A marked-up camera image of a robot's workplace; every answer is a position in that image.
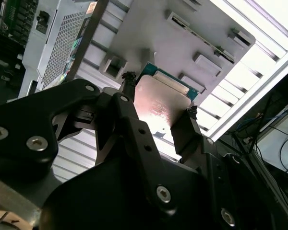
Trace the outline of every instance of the metal plate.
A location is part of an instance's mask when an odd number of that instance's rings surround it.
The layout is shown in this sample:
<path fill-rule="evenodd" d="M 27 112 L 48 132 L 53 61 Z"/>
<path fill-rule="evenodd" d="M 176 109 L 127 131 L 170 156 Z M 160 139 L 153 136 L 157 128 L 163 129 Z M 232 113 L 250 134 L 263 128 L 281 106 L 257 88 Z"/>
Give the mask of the metal plate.
<path fill-rule="evenodd" d="M 142 76 L 135 89 L 135 109 L 153 134 L 170 132 L 190 103 L 187 96 L 149 75 Z"/>
<path fill-rule="evenodd" d="M 207 90 L 195 101 L 200 104 L 229 73 L 234 65 L 214 54 L 213 49 L 190 32 L 167 20 L 167 12 L 173 11 L 190 23 L 190 28 L 214 46 L 221 46 L 235 63 L 246 54 L 255 39 L 209 0 L 203 0 L 200 10 L 192 11 L 182 0 L 134 0 L 124 22 L 110 46 L 110 51 L 128 62 L 126 71 L 141 72 L 143 50 L 155 52 L 155 65 L 178 77 L 181 73 L 196 80 Z M 241 48 L 228 38 L 232 28 L 243 31 L 252 41 Z M 221 67 L 218 76 L 203 71 L 193 57 L 201 53 Z"/>

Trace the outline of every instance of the circuit board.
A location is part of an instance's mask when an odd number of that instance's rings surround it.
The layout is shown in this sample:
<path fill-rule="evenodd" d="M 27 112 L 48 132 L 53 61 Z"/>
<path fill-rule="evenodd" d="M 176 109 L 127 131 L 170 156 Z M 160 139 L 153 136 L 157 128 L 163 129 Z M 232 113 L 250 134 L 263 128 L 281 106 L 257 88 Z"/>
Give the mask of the circuit board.
<path fill-rule="evenodd" d="M 0 34 L 25 46 L 38 0 L 0 0 Z"/>

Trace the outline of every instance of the blue cable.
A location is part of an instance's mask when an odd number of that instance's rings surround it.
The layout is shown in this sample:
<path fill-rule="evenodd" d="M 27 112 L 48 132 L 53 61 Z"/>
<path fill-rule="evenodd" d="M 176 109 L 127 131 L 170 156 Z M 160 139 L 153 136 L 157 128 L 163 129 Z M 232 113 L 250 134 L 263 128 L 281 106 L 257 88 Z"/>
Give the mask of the blue cable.
<path fill-rule="evenodd" d="M 270 117 L 270 118 L 265 118 L 265 120 L 272 120 L 274 118 L 280 118 L 280 117 L 283 117 L 284 115 L 286 115 L 288 113 L 288 111 L 286 110 L 284 113 L 282 113 L 281 115 L 278 115 L 278 116 L 274 116 L 274 117 Z M 248 121 L 252 121 L 252 120 L 255 120 L 256 118 L 248 118 L 244 121 L 242 121 L 240 124 L 238 124 L 237 128 L 235 129 L 235 131 L 237 131 L 243 124 L 245 124 L 246 122 Z"/>

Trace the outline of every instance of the metal frame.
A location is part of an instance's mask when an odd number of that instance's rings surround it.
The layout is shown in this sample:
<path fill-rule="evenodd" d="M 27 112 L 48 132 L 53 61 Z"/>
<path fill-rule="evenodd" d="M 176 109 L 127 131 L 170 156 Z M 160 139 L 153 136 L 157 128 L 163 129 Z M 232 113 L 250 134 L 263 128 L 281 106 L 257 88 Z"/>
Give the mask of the metal frame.
<path fill-rule="evenodd" d="M 85 53 L 87 51 L 87 48 L 91 44 L 92 38 L 95 34 L 95 31 L 101 21 L 101 18 L 106 11 L 107 5 L 109 3 L 109 0 L 99 0 L 95 10 L 93 12 L 93 15 L 91 16 L 91 20 L 88 24 L 89 30 L 86 30 L 85 34 L 83 35 L 81 44 L 78 48 L 78 51 L 75 56 L 75 62 L 73 63 L 73 66 L 71 68 L 71 71 L 68 73 L 66 77 L 66 81 L 72 81 L 77 73 L 77 70 L 80 67 L 80 64 L 85 56 Z"/>

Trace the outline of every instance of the metal mesh panel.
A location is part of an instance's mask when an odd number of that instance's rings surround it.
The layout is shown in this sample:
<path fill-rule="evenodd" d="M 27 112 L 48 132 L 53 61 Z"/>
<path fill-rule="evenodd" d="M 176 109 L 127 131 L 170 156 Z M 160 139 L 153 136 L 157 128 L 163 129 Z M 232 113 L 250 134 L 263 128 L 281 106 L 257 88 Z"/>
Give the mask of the metal mesh panel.
<path fill-rule="evenodd" d="M 83 23 L 84 16 L 85 11 L 66 15 L 64 17 L 42 79 L 42 82 L 44 83 L 43 89 L 63 72 L 72 44 Z"/>

